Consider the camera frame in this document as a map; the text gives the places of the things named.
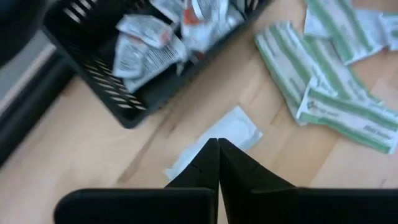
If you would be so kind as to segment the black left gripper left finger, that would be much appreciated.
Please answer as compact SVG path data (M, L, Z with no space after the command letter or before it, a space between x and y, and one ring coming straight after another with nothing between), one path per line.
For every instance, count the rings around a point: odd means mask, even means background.
M209 139L188 166L159 189L80 189L55 207L55 223L216 223L220 146Z

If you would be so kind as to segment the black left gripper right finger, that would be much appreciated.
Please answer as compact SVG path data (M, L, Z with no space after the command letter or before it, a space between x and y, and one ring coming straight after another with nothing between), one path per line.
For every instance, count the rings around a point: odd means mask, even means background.
M296 187L227 139L219 145L229 223L397 223L397 189Z

